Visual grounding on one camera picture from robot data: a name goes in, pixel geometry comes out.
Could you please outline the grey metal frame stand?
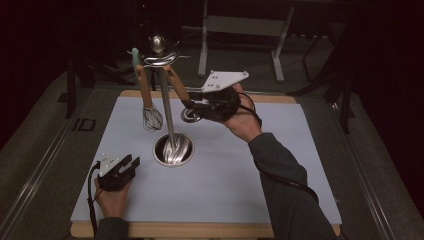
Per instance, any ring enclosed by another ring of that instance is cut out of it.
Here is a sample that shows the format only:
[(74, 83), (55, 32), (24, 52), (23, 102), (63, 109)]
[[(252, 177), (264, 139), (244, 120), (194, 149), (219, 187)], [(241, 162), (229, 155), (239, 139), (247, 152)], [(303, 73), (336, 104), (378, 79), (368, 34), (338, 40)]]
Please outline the grey metal frame stand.
[(213, 0), (197, 1), (200, 3), (198, 13), (201, 15), (201, 25), (198, 27), (201, 33), (200, 57), (197, 68), (198, 76), (206, 75), (208, 63), (208, 34), (214, 32), (276, 37), (278, 43), (271, 51), (274, 75), (278, 83), (285, 81), (280, 55), (288, 37), (289, 28), (294, 16), (295, 7), (293, 5), (283, 8), (283, 20), (275, 20), (269, 18), (248, 18), (211, 14), (209, 12), (209, 5)]

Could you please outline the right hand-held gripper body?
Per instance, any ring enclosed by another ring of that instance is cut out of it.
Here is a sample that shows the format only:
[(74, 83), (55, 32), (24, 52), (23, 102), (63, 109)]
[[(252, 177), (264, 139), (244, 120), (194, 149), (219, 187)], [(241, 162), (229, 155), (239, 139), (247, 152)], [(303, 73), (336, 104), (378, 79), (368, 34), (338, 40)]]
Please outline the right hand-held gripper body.
[(197, 113), (200, 117), (218, 122), (231, 118), (238, 111), (241, 103), (233, 86), (248, 77), (247, 71), (211, 70), (201, 90), (191, 92), (202, 95), (201, 101), (193, 101), (199, 106)]

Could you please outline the black metal stand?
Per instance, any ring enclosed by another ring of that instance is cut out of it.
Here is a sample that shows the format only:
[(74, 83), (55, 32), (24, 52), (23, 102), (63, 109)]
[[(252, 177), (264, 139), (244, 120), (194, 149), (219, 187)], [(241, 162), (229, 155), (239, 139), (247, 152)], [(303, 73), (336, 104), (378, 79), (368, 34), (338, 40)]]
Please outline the black metal stand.
[(335, 104), (339, 97), (342, 97), (340, 125), (346, 133), (349, 133), (348, 118), (351, 89), (357, 63), (361, 57), (361, 53), (357, 50), (358, 39), (355, 37), (357, 30), (353, 23), (335, 22), (327, 25), (325, 33), (334, 45), (330, 56), (309, 85), (289, 92), (288, 95), (301, 96), (328, 84), (324, 99), (327, 103)]
[(112, 71), (86, 54), (65, 30), (59, 30), (57, 39), (64, 50), (66, 64), (66, 86), (67, 91), (59, 98), (67, 103), (66, 119), (70, 119), (77, 107), (77, 85), (76, 79), (80, 80), (83, 87), (93, 88), (96, 84), (93, 71), (98, 71), (113, 82), (120, 85), (133, 85), (132, 82), (122, 78), (117, 72)]

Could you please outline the metal floor rail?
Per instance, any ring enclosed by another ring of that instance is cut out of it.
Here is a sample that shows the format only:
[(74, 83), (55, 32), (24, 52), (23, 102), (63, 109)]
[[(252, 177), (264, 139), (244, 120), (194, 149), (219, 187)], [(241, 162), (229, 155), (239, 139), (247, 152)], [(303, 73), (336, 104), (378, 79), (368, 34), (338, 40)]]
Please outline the metal floor rail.
[(357, 149), (349, 134), (346, 134), (343, 128), (339, 125), (339, 117), (341, 116), (341, 108), (336, 104), (329, 104), (329, 109), (332, 118), (338, 127), (338, 131), (342, 135), (342, 140), (347, 147), (347, 153), (352, 160), (353, 172), (355, 173), (357, 182), (363, 193), (364, 200), (368, 206), (370, 214), (378, 229), (379, 235), (382, 240), (395, 240), (395, 235), (387, 216), (381, 206), (381, 203), (376, 195), (376, 192), (370, 182), (368, 175), (365, 172), (364, 166), (361, 162)]
[(37, 167), (21, 188), (12, 207), (7, 211), (7, 214), (0, 224), (0, 240), (10, 240), (91, 93), (91, 89), (82, 90), (72, 113), (65, 119), (65, 122), (61, 125), (61, 128), (58, 130)]

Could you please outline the black rectangular floor bracket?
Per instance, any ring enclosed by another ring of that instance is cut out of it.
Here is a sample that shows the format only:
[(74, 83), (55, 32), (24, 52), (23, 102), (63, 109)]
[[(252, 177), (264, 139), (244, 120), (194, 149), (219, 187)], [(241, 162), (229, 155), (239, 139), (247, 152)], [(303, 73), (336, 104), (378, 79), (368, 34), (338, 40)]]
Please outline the black rectangular floor bracket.
[(73, 131), (93, 131), (96, 126), (95, 119), (78, 118), (73, 125)]

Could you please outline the person's right hand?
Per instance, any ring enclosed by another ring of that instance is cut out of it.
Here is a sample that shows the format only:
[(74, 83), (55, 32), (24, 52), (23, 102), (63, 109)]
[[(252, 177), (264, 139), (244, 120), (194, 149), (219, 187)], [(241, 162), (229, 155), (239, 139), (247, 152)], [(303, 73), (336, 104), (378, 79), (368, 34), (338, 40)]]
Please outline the person's right hand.
[(224, 125), (238, 138), (249, 143), (255, 137), (262, 133), (261, 126), (252, 113), (254, 105), (249, 97), (244, 93), (242, 85), (237, 83), (233, 86), (238, 93), (242, 108), (230, 119), (224, 122)]

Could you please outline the white paper table cover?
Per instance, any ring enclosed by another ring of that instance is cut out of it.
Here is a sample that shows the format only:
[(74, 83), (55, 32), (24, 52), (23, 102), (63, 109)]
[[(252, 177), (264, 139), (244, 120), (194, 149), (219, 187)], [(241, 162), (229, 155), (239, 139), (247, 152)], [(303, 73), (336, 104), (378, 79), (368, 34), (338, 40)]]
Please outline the white paper table cover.
[[(259, 223), (268, 210), (259, 173), (247, 144), (225, 126), (208, 120), (185, 123), (181, 102), (172, 100), (174, 128), (190, 136), (194, 153), (188, 163), (170, 168), (153, 156), (161, 132), (142, 124), (141, 100), (117, 99), (95, 157), (139, 159), (125, 218), (131, 222)], [(304, 111), (298, 104), (259, 103), (263, 129), (295, 156), (333, 224), (342, 219), (319, 158)]]

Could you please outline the person's left hand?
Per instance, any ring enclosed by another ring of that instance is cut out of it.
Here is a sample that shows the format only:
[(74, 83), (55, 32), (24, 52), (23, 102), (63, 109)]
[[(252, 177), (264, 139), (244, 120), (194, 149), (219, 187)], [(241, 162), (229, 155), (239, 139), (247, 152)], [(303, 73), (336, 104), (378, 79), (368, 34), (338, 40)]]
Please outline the person's left hand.
[(104, 217), (123, 218), (125, 216), (131, 185), (132, 182), (128, 182), (121, 190), (109, 192), (101, 189), (98, 179), (95, 179), (95, 198)]

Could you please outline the steel utensil stand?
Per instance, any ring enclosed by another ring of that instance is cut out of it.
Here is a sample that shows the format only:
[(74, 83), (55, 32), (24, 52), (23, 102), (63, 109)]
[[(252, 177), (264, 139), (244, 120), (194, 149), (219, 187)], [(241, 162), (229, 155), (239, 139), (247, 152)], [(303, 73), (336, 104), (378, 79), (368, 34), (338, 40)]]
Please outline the steel utensil stand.
[[(166, 49), (166, 41), (162, 36), (153, 36), (149, 39), (152, 54), (141, 55), (137, 48), (131, 50), (132, 66), (138, 79), (141, 97), (143, 100), (143, 125), (148, 131), (161, 130), (163, 122), (166, 122), (167, 133), (160, 137), (154, 144), (154, 157), (162, 165), (178, 167), (185, 164), (192, 156), (194, 143), (192, 139), (174, 130), (170, 94), (164, 67), (171, 65), (180, 58), (176, 51)], [(150, 85), (148, 83), (146, 69), (152, 68), (160, 77), (160, 91), (163, 102), (165, 117), (153, 103)]]

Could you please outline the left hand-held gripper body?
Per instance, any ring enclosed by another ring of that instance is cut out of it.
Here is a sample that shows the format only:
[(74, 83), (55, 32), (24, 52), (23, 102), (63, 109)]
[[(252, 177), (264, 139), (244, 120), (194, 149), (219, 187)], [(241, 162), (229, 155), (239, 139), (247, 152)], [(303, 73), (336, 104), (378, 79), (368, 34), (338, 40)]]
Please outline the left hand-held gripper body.
[(136, 175), (134, 171), (128, 171), (126, 167), (118, 168), (118, 163), (123, 158), (114, 158), (103, 154), (99, 160), (100, 168), (97, 176), (99, 187), (103, 190), (113, 192), (121, 190)]

